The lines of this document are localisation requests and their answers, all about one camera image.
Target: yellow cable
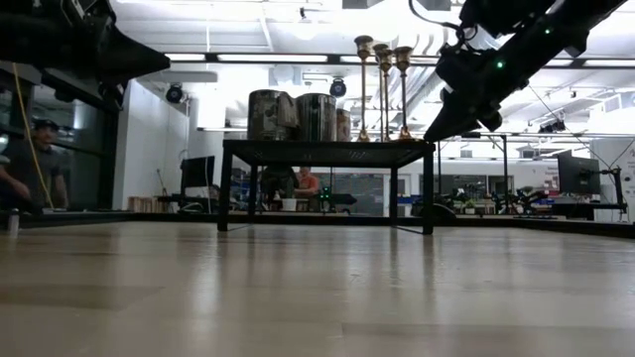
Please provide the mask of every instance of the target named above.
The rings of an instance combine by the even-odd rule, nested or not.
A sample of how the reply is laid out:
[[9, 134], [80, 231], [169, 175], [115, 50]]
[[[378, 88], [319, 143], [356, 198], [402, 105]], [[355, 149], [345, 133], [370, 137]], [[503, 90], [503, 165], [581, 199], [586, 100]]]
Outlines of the yellow cable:
[[22, 99], [22, 90], [20, 89], [20, 76], [18, 75], [18, 67], [13, 62], [13, 74], [16, 78], [16, 89], [18, 90], [18, 99], [20, 99], [20, 109], [22, 109], [22, 119], [24, 120], [24, 128], [27, 132], [27, 138], [29, 140], [29, 146], [31, 147], [31, 154], [33, 154], [33, 162], [36, 164], [36, 170], [38, 171], [38, 176], [40, 177], [40, 184], [44, 189], [44, 193], [47, 195], [47, 199], [49, 200], [49, 205], [51, 209], [55, 209], [53, 207], [53, 200], [51, 199], [51, 194], [49, 193], [49, 189], [47, 188], [47, 183], [44, 180], [44, 176], [42, 175], [42, 169], [40, 169], [40, 163], [38, 162], [38, 155], [36, 154], [36, 147], [33, 145], [33, 139], [31, 138], [31, 125], [29, 124], [29, 119], [27, 119], [27, 111], [24, 109], [24, 100]]

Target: metal canister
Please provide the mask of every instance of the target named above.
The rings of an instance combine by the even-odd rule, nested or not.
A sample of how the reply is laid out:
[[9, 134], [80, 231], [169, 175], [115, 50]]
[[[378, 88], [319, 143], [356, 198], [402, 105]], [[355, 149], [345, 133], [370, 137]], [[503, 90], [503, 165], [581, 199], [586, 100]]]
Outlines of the metal canister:
[[298, 113], [287, 92], [256, 90], [249, 94], [247, 139], [297, 140]]
[[335, 97], [320, 93], [304, 94], [296, 99], [301, 141], [335, 141], [337, 137], [335, 101]]
[[350, 141], [350, 112], [344, 109], [337, 109], [337, 141]]

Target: desk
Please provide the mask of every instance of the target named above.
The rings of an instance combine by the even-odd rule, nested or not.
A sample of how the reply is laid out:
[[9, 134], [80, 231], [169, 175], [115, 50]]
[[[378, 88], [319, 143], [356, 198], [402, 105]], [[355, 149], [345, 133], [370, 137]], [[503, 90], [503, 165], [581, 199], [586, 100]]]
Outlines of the desk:
[[425, 142], [403, 141], [390, 143], [307, 143], [255, 140], [223, 141], [222, 174], [218, 212], [218, 230], [227, 231], [229, 215], [229, 190], [231, 163], [234, 156], [251, 166], [249, 181], [248, 215], [256, 213], [258, 167], [283, 165], [290, 167], [310, 166], [323, 168], [375, 168], [390, 169], [390, 224], [397, 226], [397, 191], [399, 168], [423, 158], [424, 217], [423, 233], [433, 233], [434, 197], [434, 152], [435, 145]]
[[622, 208], [616, 203], [553, 203], [552, 213], [566, 218], [586, 218], [586, 220], [592, 221], [595, 219], [595, 209]]

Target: robotic arm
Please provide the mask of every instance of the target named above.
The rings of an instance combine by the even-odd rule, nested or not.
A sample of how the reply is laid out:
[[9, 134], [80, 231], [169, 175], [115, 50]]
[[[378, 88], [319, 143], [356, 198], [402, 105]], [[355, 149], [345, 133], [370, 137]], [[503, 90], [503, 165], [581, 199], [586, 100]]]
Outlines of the robotic arm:
[[[436, 142], [502, 125], [500, 103], [529, 85], [538, 70], [562, 51], [578, 57], [586, 51], [589, 31], [626, 0], [467, 0], [456, 29], [458, 43], [445, 44], [437, 74], [447, 83], [444, 107], [425, 140]], [[494, 38], [514, 36], [499, 50], [476, 50], [465, 30]]]
[[121, 105], [134, 77], [170, 60], [124, 36], [108, 0], [0, 0], [0, 60], [94, 78]]

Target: cap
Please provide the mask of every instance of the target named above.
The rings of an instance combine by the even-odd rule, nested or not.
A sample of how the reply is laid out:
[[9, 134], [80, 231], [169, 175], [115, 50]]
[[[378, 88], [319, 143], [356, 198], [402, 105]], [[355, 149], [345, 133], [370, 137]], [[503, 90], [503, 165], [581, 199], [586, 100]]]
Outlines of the cap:
[[42, 128], [51, 128], [54, 131], [58, 131], [60, 126], [53, 120], [43, 119], [33, 121], [33, 130], [40, 130]]

